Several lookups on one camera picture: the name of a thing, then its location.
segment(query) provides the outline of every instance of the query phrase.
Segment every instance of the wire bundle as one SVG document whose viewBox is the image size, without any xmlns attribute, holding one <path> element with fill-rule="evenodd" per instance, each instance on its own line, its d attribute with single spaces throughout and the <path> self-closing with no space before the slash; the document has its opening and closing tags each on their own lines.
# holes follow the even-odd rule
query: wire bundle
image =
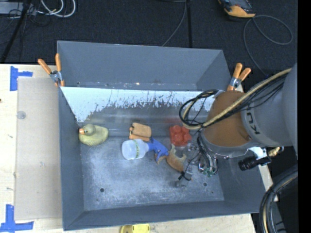
<svg viewBox="0 0 311 233">
<path fill-rule="evenodd" d="M 272 203 L 275 197 L 285 187 L 298 178 L 298 165 L 291 167 L 283 173 L 283 178 L 274 183 L 262 198 L 259 209 L 260 227 L 263 233 L 277 233 L 276 225 L 273 220 Z"/>
<path fill-rule="evenodd" d="M 53 9 L 51 10 L 43 0 L 40 0 L 41 4 L 43 5 L 43 7 L 47 10 L 47 12 L 43 12 L 43 11 L 39 11 L 37 10 L 38 13 L 40 14 L 44 14 L 44 15 L 48 15 L 48 16 L 56 16 L 56 17 L 62 17 L 62 18 L 66 18 L 66 17 L 70 17 L 72 16 L 75 11 L 76 11 L 76 2 L 75 0 L 71 0 L 72 4 L 73 4 L 73 9 L 70 13 L 66 14 L 66 11 L 61 15 L 60 13 L 62 12 L 62 10 L 64 9 L 64 1 L 60 0 L 61 2 L 61 7 L 59 9 Z"/>
<path fill-rule="evenodd" d="M 255 101 L 258 101 L 260 99 L 266 98 L 264 101 L 262 101 L 260 104 L 257 104 L 256 106 L 260 106 L 263 103 L 265 103 L 268 99 L 270 99 L 275 93 L 277 93 L 284 84 L 285 74 L 289 73 L 291 68 L 284 70 L 282 72 L 279 72 L 275 74 L 274 76 L 258 83 L 257 85 L 253 86 L 247 93 L 245 93 L 242 97 L 240 97 L 238 100 L 236 100 L 233 104 L 228 106 L 225 110 L 223 110 L 221 113 L 219 113 L 217 116 L 213 117 L 209 121 L 206 122 L 197 122 L 195 119 L 199 115 L 199 113 L 202 110 L 203 104 L 201 106 L 200 111 L 197 113 L 194 119 L 189 119 L 189 111 L 191 107 L 200 99 L 202 98 L 208 98 L 214 94 L 216 94 L 217 90 L 208 90 L 204 91 L 201 94 L 199 94 L 197 97 L 188 100 L 186 103 L 184 103 L 180 110 L 179 110 L 179 117 L 181 121 L 183 122 L 184 127 L 190 130 L 200 130 L 201 128 L 206 128 L 207 126 L 210 126 L 216 122 L 219 122 L 221 120 L 224 120 L 233 114 L 240 112 L 242 110 L 245 110 L 246 108 L 250 108 L 249 105 Z M 270 88 L 273 84 L 276 82 L 283 80 L 278 86 L 276 86 L 274 89 L 269 91 L 267 94 L 264 94 L 263 96 L 260 96 L 262 92 L 264 92 L 266 89 Z M 185 109 L 185 111 L 182 113 L 183 109 L 186 107 L 187 104 L 190 105 Z"/>
</svg>

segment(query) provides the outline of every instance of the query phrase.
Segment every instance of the yellow rubber duck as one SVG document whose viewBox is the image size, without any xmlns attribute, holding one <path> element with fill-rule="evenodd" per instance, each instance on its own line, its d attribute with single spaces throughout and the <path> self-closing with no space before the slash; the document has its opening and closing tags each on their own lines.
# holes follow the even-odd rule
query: yellow rubber duck
<svg viewBox="0 0 311 233">
<path fill-rule="evenodd" d="M 98 125 L 88 123 L 79 129 L 79 140 L 88 146 L 99 145 L 107 138 L 108 129 Z"/>
</svg>

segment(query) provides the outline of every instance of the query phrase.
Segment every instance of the yellow object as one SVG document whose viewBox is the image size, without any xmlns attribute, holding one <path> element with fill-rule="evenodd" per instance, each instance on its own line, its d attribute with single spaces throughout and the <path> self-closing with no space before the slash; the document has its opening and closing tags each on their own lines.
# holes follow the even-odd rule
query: yellow object
<svg viewBox="0 0 311 233">
<path fill-rule="evenodd" d="M 79 140 L 85 145 L 96 146 L 108 138 L 108 132 L 107 128 L 88 123 L 79 129 Z"/>
<path fill-rule="evenodd" d="M 124 225 L 121 227 L 120 233 L 149 233 L 150 226 L 148 223 L 135 224 L 135 225 Z"/>
<path fill-rule="evenodd" d="M 232 11 L 228 11 L 226 8 L 225 8 L 225 11 L 228 13 L 228 15 L 232 17 L 251 18 L 256 15 L 255 13 L 248 14 L 241 7 L 236 6 L 236 5 L 230 6 L 230 9 Z"/>
</svg>

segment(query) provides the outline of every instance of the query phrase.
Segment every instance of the metal bracket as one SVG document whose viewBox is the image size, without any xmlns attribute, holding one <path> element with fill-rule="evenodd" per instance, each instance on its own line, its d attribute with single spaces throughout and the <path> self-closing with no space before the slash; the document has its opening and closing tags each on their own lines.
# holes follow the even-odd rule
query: metal bracket
<svg viewBox="0 0 311 233">
<path fill-rule="evenodd" d="M 256 155 L 256 160 L 262 159 L 264 157 L 267 157 L 267 150 L 266 148 L 260 148 L 260 147 L 252 147 L 247 150 L 252 151 Z"/>
</svg>

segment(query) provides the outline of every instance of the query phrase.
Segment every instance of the red object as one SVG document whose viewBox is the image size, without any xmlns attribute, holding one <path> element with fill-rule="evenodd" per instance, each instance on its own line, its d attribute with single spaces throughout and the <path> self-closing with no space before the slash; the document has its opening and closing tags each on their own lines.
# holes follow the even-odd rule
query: red object
<svg viewBox="0 0 311 233">
<path fill-rule="evenodd" d="M 189 134 L 189 129 L 174 125 L 170 127 L 170 140 L 176 147 L 183 147 L 192 140 L 192 137 Z"/>
</svg>

